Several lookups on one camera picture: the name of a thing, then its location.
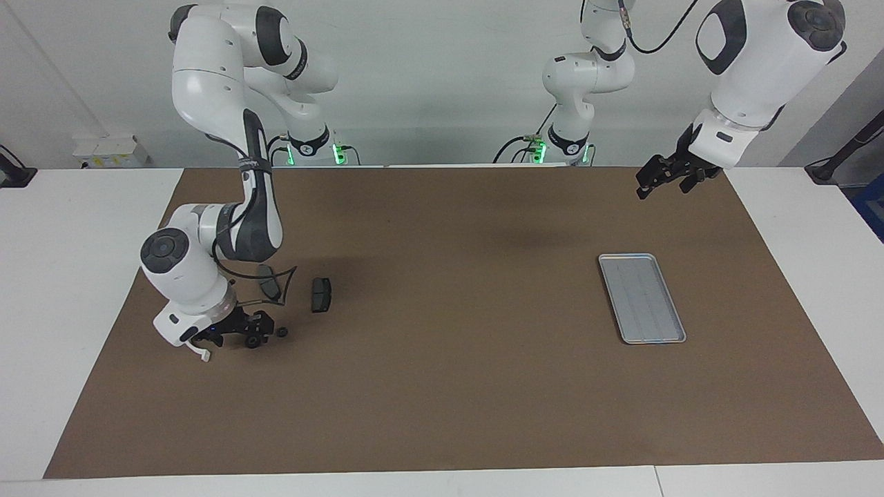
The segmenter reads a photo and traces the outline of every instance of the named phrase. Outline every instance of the gray tray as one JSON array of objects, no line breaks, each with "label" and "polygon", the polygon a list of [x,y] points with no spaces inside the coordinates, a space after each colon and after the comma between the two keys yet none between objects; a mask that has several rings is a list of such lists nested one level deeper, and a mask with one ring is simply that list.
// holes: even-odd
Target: gray tray
[{"label": "gray tray", "polygon": [[598,264],[623,341],[681,343],[685,335],[657,259],[651,254],[604,254]]}]

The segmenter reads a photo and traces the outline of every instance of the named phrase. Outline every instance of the white robotic arm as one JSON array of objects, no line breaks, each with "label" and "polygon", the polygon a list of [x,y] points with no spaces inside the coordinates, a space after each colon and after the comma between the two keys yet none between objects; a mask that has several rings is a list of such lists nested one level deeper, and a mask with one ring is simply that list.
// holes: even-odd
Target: white robotic arm
[{"label": "white robotic arm", "polygon": [[839,0],[721,0],[697,33],[697,50],[719,76],[709,105],[670,157],[654,156],[636,176],[638,195],[684,178],[697,183],[734,167],[786,103],[847,49]]},{"label": "white robotic arm", "polygon": [[[628,7],[634,3],[627,1]],[[595,117],[595,108],[586,98],[622,90],[636,73],[617,0],[588,0],[581,29],[592,49],[550,59],[544,69],[544,87],[556,99],[551,124],[544,130],[550,145],[545,162],[578,164]]]},{"label": "white robotic arm", "polygon": [[208,361],[209,352],[193,340],[220,346],[223,334],[242,333],[247,345],[257,347],[274,326],[266,313],[249,316],[237,305],[216,264],[216,259],[264,262],[283,240],[267,139],[261,120],[247,107],[247,82],[276,104],[293,140],[312,141],[318,152],[329,141],[328,127],[324,122],[319,127],[318,106],[299,107],[287,97],[295,90],[303,98],[330,91],[338,76],[331,61],[308,55],[286,17],[266,5],[187,5],[172,16],[169,37],[175,42],[175,108],[211,140],[237,151],[245,194],[243,203],[177,208],[141,248],[141,268],[169,299],[154,326],[172,345],[187,345]]}]

